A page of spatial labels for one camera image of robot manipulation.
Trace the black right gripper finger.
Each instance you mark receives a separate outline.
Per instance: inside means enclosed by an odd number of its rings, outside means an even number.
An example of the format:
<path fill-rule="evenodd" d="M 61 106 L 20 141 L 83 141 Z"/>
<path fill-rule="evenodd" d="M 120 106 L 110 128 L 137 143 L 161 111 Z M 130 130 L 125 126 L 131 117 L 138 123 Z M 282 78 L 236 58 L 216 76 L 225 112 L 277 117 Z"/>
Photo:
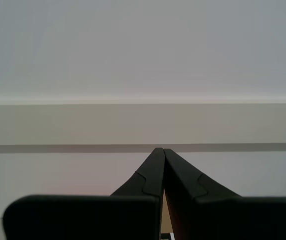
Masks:
<path fill-rule="evenodd" d="M 244 197 L 165 149 L 164 191 L 177 240 L 286 240 L 286 197 Z"/>
<path fill-rule="evenodd" d="M 157 240 L 161 234 L 164 150 L 154 149 L 109 196 L 29 195 L 4 211 L 8 240 Z"/>

